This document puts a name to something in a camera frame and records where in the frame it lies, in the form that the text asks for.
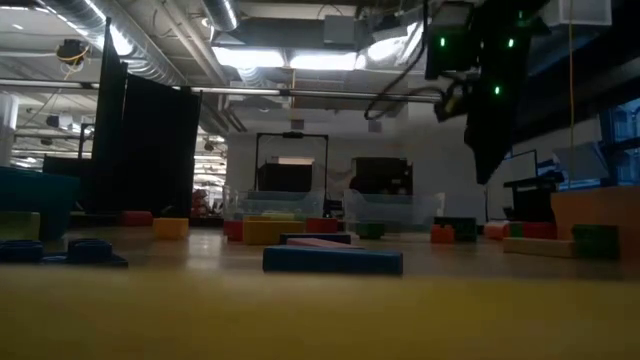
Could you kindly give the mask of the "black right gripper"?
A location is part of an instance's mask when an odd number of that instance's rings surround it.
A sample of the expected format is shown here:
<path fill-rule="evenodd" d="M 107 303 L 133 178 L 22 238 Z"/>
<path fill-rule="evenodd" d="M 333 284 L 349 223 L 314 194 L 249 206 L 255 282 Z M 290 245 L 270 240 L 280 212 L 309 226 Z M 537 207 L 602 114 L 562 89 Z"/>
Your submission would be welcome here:
<path fill-rule="evenodd" d="M 470 93 L 464 134 L 473 151 L 478 184 L 489 182 L 512 147 L 530 43 L 530 34 L 516 30 L 489 33 L 481 41 L 480 74 Z"/>

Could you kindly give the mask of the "long blue wooden block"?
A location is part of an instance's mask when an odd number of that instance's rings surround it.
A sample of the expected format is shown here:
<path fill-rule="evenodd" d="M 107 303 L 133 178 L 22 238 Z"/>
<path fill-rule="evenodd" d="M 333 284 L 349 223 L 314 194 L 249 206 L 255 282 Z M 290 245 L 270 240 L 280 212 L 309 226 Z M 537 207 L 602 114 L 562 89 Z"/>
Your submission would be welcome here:
<path fill-rule="evenodd" d="M 264 272 L 392 275 L 404 273 L 403 254 L 394 251 L 272 246 L 263 250 Z"/>

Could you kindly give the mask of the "whiteboard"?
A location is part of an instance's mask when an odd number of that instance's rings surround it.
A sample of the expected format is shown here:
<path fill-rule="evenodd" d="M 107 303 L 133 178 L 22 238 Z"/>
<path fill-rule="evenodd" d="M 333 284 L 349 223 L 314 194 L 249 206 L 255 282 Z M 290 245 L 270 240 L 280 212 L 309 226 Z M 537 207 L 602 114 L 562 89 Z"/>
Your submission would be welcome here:
<path fill-rule="evenodd" d="M 513 208 L 513 189 L 505 183 L 533 178 L 537 175 L 538 156 L 536 150 L 509 154 L 493 173 L 486 185 L 486 218 L 506 220 L 505 208 Z"/>

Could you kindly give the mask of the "pink-red arch block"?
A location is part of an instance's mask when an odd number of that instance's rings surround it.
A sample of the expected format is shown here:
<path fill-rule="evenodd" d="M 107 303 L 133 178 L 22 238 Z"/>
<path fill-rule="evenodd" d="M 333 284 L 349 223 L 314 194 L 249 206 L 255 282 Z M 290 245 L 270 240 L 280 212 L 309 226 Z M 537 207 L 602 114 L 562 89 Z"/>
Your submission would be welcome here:
<path fill-rule="evenodd" d="M 486 238 L 502 241 L 510 235 L 509 221 L 490 221 L 483 227 L 483 234 Z"/>

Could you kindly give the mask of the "small orange-red lego brick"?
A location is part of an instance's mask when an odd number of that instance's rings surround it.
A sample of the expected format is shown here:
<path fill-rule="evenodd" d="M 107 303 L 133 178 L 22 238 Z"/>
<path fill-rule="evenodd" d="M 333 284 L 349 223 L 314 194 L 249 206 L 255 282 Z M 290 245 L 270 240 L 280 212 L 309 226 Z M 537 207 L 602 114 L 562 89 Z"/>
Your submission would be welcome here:
<path fill-rule="evenodd" d="M 455 229 L 451 225 L 434 224 L 430 231 L 432 244 L 453 244 L 455 242 Z"/>

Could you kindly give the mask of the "beige wooden block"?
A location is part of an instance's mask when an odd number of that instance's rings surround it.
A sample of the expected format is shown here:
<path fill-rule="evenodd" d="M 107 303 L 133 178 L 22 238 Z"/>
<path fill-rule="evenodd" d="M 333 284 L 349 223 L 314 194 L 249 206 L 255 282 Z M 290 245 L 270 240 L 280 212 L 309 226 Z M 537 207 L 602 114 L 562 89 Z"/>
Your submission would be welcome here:
<path fill-rule="evenodd" d="M 566 240 L 505 238 L 502 241 L 504 253 L 533 255 L 556 258 L 574 258 L 575 243 Z"/>

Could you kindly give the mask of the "clear plastic bin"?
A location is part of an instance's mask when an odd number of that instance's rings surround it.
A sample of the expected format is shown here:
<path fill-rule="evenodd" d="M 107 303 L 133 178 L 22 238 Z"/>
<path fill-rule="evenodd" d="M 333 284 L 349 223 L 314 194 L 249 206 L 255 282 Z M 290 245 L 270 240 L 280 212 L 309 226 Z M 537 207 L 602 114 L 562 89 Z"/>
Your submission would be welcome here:
<path fill-rule="evenodd" d="M 384 224 L 391 233 L 428 232 L 434 219 L 444 215 L 445 194 L 361 194 L 345 190 L 343 209 L 348 224 Z"/>
<path fill-rule="evenodd" d="M 241 219 L 263 214 L 292 214 L 294 218 L 321 217 L 324 213 L 325 192 L 280 192 L 222 189 L 223 216 Z"/>

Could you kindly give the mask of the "black background box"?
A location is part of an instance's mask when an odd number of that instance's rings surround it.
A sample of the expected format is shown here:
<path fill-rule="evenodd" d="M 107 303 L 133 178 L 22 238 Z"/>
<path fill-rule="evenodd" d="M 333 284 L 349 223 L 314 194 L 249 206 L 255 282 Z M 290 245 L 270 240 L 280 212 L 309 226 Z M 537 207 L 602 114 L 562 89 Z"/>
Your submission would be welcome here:
<path fill-rule="evenodd" d="M 361 194 L 413 194 L 413 165 L 406 158 L 358 157 L 353 162 L 350 189 Z"/>

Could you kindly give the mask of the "white ceiling box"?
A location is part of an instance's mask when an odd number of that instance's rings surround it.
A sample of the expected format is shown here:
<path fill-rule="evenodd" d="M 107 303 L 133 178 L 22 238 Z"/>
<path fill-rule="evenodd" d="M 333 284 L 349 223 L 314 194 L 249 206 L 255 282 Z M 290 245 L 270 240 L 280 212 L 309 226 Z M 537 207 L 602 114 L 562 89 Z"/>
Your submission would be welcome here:
<path fill-rule="evenodd" d="M 544 22 L 550 26 L 610 26 L 612 24 L 611 0 L 550 0 L 540 11 Z"/>

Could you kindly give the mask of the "long pink wooden block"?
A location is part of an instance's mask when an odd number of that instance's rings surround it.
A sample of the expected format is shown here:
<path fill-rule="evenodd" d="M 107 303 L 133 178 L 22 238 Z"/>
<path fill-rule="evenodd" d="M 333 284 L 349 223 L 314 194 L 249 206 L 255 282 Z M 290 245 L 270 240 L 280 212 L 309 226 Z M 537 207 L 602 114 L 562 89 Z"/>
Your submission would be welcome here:
<path fill-rule="evenodd" d="M 317 247 L 317 248 L 327 248 L 327 249 L 362 250 L 361 246 L 335 242 L 330 240 L 323 240 L 319 238 L 288 238 L 285 241 L 285 244 L 290 246 Z"/>

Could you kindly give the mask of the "ceiling light panel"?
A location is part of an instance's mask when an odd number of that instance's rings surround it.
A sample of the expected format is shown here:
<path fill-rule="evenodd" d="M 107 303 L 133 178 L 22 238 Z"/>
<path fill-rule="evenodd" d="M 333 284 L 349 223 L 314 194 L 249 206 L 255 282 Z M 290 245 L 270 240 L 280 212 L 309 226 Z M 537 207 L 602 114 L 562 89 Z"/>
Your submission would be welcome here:
<path fill-rule="evenodd" d="M 317 71 L 353 71 L 364 69 L 367 59 L 357 52 L 347 53 L 299 53 L 289 62 L 293 69 Z"/>
<path fill-rule="evenodd" d="M 280 68 L 285 65 L 281 53 L 276 50 L 213 47 L 212 51 L 221 65 L 238 69 Z"/>

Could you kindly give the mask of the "black background monitor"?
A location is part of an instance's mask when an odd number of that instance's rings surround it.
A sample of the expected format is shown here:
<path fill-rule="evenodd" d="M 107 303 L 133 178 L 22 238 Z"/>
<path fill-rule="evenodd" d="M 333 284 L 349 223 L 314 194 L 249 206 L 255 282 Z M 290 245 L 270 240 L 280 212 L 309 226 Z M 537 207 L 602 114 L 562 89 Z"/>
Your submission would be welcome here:
<path fill-rule="evenodd" d="M 258 170 L 259 191 L 309 192 L 312 185 L 312 166 L 265 163 Z"/>

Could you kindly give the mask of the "teal plastic bin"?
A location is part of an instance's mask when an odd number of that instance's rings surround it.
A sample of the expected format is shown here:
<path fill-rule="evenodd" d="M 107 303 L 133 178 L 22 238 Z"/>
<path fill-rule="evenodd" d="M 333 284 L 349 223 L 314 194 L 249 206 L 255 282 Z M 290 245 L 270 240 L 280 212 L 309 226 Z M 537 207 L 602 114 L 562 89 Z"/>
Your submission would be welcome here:
<path fill-rule="evenodd" d="M 0 211 L 39 213 L 38 239 L 57 241 L 67 229 L 79 188 L 78 178 L 0 167 Z"/>

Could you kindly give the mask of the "light green arch block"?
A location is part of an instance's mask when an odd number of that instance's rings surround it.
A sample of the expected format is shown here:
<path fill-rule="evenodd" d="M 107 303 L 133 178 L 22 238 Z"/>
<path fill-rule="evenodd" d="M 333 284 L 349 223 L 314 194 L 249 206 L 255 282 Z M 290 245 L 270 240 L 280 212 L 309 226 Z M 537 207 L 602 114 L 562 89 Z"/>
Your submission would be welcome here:
<path fill-rule="evenodd" d="M 0 212 L 0 241 L 38 240 L 40 214 L 38 212 Z"/>

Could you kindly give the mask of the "silver ventilation duct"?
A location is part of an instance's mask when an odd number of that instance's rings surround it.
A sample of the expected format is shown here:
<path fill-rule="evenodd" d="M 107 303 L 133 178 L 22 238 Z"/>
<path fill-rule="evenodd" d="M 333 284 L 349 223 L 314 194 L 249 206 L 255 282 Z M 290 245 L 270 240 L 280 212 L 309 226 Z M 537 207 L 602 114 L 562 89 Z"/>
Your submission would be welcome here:
<path fill-rule="evenodd" d="M 215 30 L 229 32 L 240 23 L 235 0 L 201 0 L 203 9 Z"/>

